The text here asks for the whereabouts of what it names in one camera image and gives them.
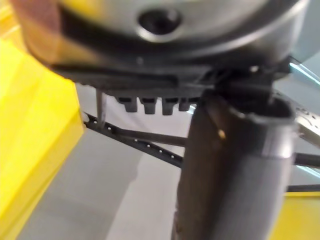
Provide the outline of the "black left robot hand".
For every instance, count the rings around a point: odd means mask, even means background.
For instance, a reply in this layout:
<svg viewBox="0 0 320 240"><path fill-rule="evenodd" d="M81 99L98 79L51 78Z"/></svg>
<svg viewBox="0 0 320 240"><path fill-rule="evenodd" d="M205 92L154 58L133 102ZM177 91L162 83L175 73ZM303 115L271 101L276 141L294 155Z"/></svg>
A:
<svg viewBox="0 0 320 240"><path fill-rule="evenodd" d="M28 51L130 112L195 104L174 240L266 240L295 160L289 73L307 0L13 0Z"/></svg>

